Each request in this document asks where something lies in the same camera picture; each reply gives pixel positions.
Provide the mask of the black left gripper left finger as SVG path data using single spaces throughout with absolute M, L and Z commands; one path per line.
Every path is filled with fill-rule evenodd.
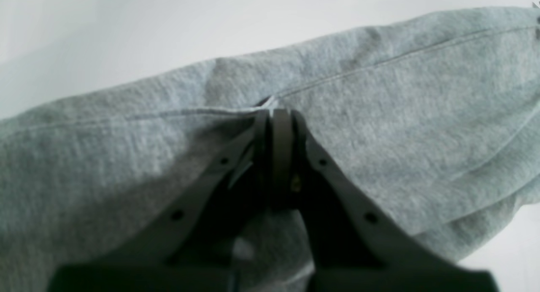
M 49 292 L 238 292 L 236 236 L 265 205 L 270 112 L 243 132 L 154 221 L 118 249 L 58 269 Z

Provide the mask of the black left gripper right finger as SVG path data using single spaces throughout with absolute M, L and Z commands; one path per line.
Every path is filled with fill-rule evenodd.
M 310 292 L 497 292 L 416 243 L 351 181 L 309 134 L 299 112 L 272 112 L 270 202 L 297 209 L 316 272 Z

